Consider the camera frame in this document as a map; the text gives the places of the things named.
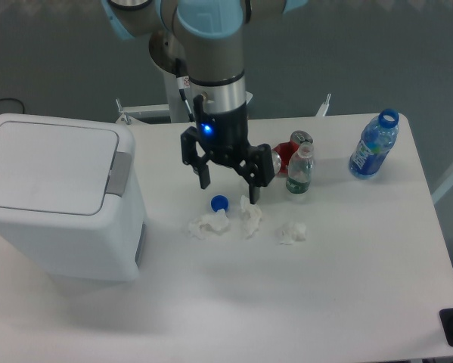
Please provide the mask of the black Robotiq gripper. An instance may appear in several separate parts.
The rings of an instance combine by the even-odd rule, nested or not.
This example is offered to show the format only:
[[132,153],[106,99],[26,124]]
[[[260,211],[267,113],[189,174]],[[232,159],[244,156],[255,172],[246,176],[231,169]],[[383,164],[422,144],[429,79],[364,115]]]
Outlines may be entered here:
[[192,167],[201,189],[210,185],[209,157],[199,156],[199,142],[205,152],[213,153],[213,162],[234,167],[248,184],[250,203],[257,204],[260,189],[267,187],[275,176],[271,147],[252,146],[248,142],[246,103],[225,113],[207,113],[204,106],[204,102],[194,103],[197,128],[190,126],[181,134],[182,162]]

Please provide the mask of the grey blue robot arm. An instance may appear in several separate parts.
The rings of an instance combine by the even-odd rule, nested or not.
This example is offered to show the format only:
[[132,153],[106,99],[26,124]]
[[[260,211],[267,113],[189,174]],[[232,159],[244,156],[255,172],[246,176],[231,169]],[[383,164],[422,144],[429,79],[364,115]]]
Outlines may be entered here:
[[256,203],[274,178],[271,148],[248,141],[243,28],[284,15],[304,1],[103,1],[116,33],[133,39],[164,32],[182,49],[170,58],[189,77],[194,126],[181,135],[182,162],[210,183],[208,162],[233,169]]

